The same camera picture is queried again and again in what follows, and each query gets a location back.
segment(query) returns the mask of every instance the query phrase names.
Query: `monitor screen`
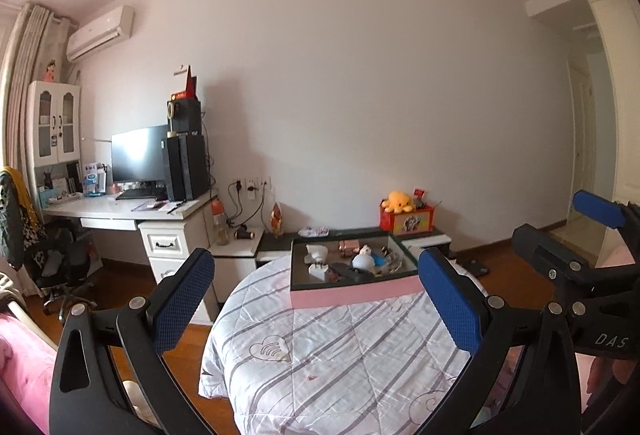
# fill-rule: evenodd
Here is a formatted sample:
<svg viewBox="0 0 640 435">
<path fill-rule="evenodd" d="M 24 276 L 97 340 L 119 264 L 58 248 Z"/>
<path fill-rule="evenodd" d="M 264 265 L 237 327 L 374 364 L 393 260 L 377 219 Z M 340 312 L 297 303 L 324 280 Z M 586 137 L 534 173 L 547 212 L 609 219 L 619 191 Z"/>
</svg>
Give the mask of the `monitor screen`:
<svg viewBox="0 0 640 435">
<path fill-rule="evenodd" d="M 162 125 L 113 135 L 113 181 L 164 180 L 161 141 L 166 138 L 167 129 L 167 125 Z"/>
</svg>

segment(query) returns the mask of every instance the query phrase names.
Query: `pink blanket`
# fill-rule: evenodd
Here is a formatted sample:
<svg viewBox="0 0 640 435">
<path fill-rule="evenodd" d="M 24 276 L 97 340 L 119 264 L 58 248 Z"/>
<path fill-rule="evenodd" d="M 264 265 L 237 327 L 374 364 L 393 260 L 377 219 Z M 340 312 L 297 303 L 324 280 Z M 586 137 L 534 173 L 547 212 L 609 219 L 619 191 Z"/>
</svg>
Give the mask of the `pink blanket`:
<svg viewBox="0 0 640 435">
<path fill-rule="evenodd" d="M 24 412 L 49 435 L 49 393 L 56 352 L 13 316 L 0 314 L 0 377 Z"/>
</svg>

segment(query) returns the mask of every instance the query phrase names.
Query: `blue textured pad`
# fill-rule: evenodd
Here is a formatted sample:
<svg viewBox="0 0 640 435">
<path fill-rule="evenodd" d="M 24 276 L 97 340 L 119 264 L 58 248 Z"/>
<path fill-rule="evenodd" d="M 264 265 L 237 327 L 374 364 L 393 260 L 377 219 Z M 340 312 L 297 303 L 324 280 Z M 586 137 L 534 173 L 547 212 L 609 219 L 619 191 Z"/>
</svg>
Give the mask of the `blue textured pad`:
<svg viewBox="0 0 640 435">
<path fill-rule="evenodd" d="M 209 251 L 202 251 L 184 276 L 180 286 L 172 293 L 156 314 L 153 324 L 156 354 L 173 350 L 191 321 L 200 301 L 213 281 L 215 262 Z"/>
<path fill-rule="evenodd" d="M 620 205 L 593 195 L 593 193 L 584 190 L 575 193 L 574 208 L 591 220 L 600 222 L 612 229 L 625 225 L 625 217 L 620 210 Z"/>
<path fill-rule="evenodd" d="M 453 342 L 474 355 L 482 340 L 480 318 L 429 251 L 423 251 L 418 258 L 418 276 Z"/>
</svg>

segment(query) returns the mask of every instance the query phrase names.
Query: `desk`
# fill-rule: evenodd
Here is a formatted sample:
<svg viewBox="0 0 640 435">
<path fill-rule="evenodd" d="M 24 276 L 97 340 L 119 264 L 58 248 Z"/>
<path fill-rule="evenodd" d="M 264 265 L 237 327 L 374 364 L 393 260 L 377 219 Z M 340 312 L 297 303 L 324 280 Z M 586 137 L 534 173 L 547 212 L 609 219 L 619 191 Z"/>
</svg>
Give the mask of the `desk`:
<svg viewBox="0 0 640 435">
<path fill-rule="evenodd" d="M 208 249 L 212 245 L 213 215 L 211 207 L 207 206 L 209 199 L 210 194 L 207 192 L 168 214 L 177 202 L 169 202 L 162 208 L 151 211 L 132 211 L 151 199 L 114 200 L 106 196 L 94 196 L 50 206 L 43 209 L 42 214 L 79 219 L 81 225 L 89 229 L 139 231 L 139 236 L 129 233 L 135 235 L 135 245 L 132 245 L 133 242 L 127 245 L 127 233 L 119 233 L 123 238 L 118 243 L 125 251 L 135 247 L 142 251 L 142 237 L 148 264 L 159 283 L 162 278 L 175 274 L 194 249 Z M 211 325 L 217 316 L 218 300 L 213 287 L 210 287 L 191 322 Z"/>
</svg>

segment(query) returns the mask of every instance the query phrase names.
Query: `white figurine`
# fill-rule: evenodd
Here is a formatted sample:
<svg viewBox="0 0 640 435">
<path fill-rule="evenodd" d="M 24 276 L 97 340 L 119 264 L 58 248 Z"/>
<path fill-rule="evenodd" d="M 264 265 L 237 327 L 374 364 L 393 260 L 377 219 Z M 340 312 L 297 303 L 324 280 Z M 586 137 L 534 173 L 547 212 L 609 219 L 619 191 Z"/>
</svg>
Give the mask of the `white figurine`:
<svg viewBox="0 0 640 435">
<path fill-rule="evenodd" d="M 371 248 L 369 245 L 362 247 L 360 254 L 356 255 L 351 261 L 351 266 L 361 271 L 373 272 L 375 270 L 376 262 L 373 260 L 373 256 L 371 256 Z"/>
</svg>

